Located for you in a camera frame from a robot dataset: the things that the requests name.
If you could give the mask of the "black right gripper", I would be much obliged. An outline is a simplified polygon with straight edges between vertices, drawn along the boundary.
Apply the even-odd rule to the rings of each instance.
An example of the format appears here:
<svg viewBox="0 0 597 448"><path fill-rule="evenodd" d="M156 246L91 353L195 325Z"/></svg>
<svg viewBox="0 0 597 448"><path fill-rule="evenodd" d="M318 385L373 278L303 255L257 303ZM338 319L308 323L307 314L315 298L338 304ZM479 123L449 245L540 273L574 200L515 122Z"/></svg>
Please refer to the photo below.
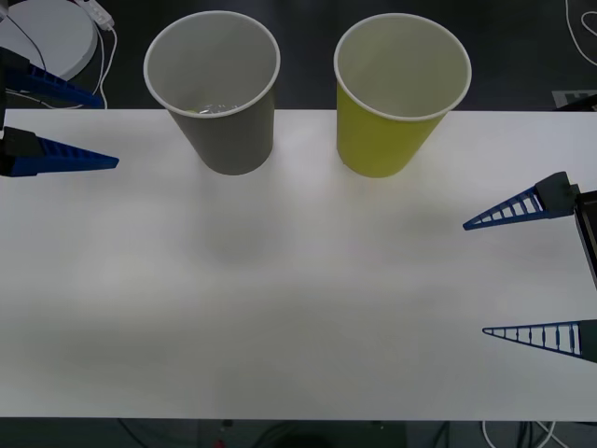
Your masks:
<svg viewBox="0 0 597 448"><path fill-rule="evenodd" d="M566 172L550 175L534 186L500 202L463 224L465 231L500 225L568 217L576 208L576 225L590 267L596 279L597 192L580 193ZM526 326L486 327L486 335L568 357L596 362L596 320L578 320Z"/></svg>

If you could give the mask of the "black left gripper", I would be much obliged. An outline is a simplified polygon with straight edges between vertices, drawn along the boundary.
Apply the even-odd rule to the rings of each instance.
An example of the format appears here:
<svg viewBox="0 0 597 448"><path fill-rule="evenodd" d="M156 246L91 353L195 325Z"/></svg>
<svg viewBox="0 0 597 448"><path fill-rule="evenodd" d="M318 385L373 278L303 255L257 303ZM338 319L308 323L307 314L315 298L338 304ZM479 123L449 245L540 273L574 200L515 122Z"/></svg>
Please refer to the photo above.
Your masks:
<svg viewBox="0 0 597 448"><path fill-rule="evenodd" d="M4 87L28 91L91 107L102 107L102 98L32 64L27 58L1 48ZM119 159L38 137L35 133L5 127L0 142L0 175L36 176L48 173L86 172L114 169Z"/></svg>

